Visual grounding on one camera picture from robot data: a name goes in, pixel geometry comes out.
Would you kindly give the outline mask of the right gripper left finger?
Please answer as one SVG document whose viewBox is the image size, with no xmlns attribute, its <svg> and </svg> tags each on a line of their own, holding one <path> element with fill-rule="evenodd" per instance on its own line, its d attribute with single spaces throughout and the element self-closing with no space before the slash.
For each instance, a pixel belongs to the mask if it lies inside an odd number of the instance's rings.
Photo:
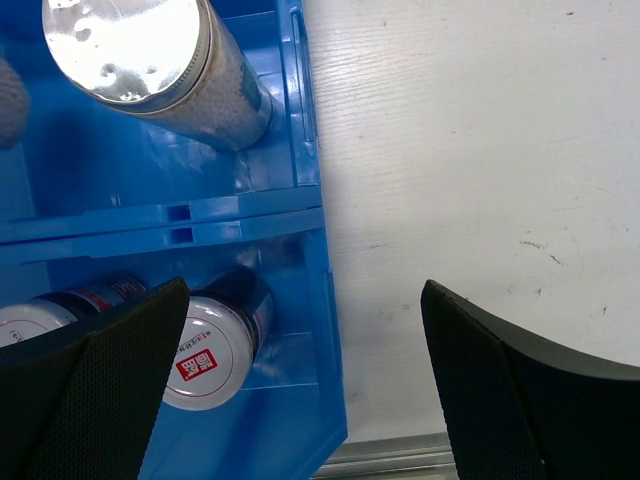
<svg viewBox="0 0 640 480">
<path fill-rule="evenodd" d="M 4 479 L 135 479 L 190 291 L 177 277 L 1 350 Z"/>
</svg>

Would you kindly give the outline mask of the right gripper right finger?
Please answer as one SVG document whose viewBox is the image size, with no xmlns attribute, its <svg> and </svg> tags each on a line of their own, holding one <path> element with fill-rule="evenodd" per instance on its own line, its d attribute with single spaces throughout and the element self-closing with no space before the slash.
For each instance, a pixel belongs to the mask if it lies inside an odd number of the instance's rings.
<svg viewBox="0 0 640 480">
<path fill-rule="evenodd" d="M 433 280 L 421 312 L 459 478 L 638 478 L 638 367 L 553 342 Z"/>
</svg>

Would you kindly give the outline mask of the short spice jar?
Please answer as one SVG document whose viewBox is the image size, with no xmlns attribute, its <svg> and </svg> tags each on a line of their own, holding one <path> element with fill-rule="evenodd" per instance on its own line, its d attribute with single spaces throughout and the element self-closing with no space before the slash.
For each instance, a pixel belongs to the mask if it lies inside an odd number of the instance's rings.
<svg viewBox="0 0 640 480">
<path fill-rule="evenodd" d="M 189 411 L 229 401 L 246 380 L 273 318 L 268 286 L 246 266 L 193 290 L 163 401 Z"/>
<path fill-rule="evenodd" d="M 111 274 L 1 309 L 1 346 L 43 335 L 139 297 L 147 287 L 135 276 Z"/>
</svg>

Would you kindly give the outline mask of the tall silver-capped shaker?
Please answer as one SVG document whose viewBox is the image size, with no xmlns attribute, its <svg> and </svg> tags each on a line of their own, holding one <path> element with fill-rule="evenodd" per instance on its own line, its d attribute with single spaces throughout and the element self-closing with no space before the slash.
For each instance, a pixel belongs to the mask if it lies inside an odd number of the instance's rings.
<svg viewBox="0 0 640 480">
<path fill-rule="evenodd" d="M 30 101 L 20 76 L 4 57 L 1 58 L 0 108 L 1 148 L 9 149 L 20 141 L 26 129 Z"/>
<path fill-rule="evenodd" d="M 239 151 L 268 131 L 274 102 L 208 1 L 45 1 L 62 73 L 109 108 Z"/>
</svg>

